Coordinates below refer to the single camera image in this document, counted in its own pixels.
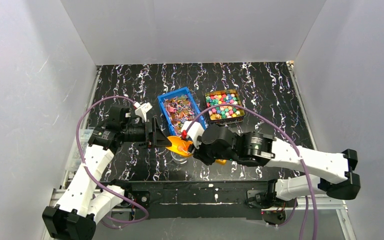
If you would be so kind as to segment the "yellow plastic scoop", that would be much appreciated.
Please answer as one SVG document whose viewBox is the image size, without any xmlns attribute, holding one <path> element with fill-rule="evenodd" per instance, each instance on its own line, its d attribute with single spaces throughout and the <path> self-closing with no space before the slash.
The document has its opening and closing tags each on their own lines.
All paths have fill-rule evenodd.
<svg viewBox="0 0 384 240">
<path fill-rule="evenodd" d="M 198 137 L 201 142 L 199 148 L 195 148 L 190 137 L 182 138 L 180 136 L 169 136 L 172 146 L 166 147 L 169 151 L 177 153 L 184 157 L 193 157 L 203 164 L 210 166 L 214 163 L 225 165 L 232 158 L 227 155 L 225 148 L 219 143 L 205 142 L 202 136 Z"/>
</svg>

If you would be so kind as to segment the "square tin of colourful candies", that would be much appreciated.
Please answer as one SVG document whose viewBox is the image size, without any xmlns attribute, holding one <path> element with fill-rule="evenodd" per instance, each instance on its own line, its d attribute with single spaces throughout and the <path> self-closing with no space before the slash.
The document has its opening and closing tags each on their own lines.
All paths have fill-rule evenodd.
<svg viewBox="0 0 384 240">
<path fill-rule="evenodd" d="M 236 89 L 225 89 L 207 92 L 204 95 L 207 107 L 215 106 L 208 111 L 208 121 L 211 124 L 229 125 L 243 121 L 246 113 L 235 106 L 220 106 L 221 104 L 232 104 L 242 106 L 242 99 Z"/>
</svg>

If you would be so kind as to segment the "blue plastic candy bin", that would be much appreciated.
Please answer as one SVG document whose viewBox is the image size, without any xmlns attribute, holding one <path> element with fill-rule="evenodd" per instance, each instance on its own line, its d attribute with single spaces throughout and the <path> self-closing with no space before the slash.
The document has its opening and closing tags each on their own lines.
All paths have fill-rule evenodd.
<svg viewBox="0 0 384 240">
<path fill-rule="evenodd" d="M 187 87 L 159 95 L 157 100 L 172 136 L 179 136 L 184 123 L 201 112 Z"/>
</svg>

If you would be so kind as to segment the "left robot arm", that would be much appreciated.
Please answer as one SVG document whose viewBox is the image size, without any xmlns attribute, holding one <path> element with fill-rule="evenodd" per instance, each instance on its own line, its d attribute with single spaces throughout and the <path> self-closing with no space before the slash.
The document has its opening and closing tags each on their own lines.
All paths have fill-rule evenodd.
<svg viewBox="0 0 384 240">
<path fill-rule="evenodd" d="M 57 240 L 91 240 L 97 224 L 116 206 L 127 201 L 128 184 L 113 180 L 98 195 L 94 192 L 104 170 L 123 143 L 144 148 L 170 147 L 155 117 L 147 118 L 150 103 L 136 102 L 133 108 L 112 105 L 108 117 L 97 124 L 80 150 L 81 164 L 67 190 L 54 206 L 47 206 L 42 219 L 49 235 Z"/>
</svg>

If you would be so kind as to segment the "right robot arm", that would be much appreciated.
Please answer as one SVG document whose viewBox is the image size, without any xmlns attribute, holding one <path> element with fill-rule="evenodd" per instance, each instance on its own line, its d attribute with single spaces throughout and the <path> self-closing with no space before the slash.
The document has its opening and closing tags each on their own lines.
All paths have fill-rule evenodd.
<svg viewBox="0 0 384 240">
<path fill-rule="evenodd" d="M 361 178 L 355 173 L 358 154 L 353 149 L 322 152 L 294 146 L 273 135 L 255 131 L 238 134 L 219 125 L 206 129 L 193 126 L 182 134 L 192 141 L 188 151 L 207 166 L 226 160 L 246 167 L 286 168 L 304 174 L 269 180 L 265 190 L 247 197 L 251 208 L 280 206 L 311 194 L 354 200 L 361 189 Z"/>
</svg>

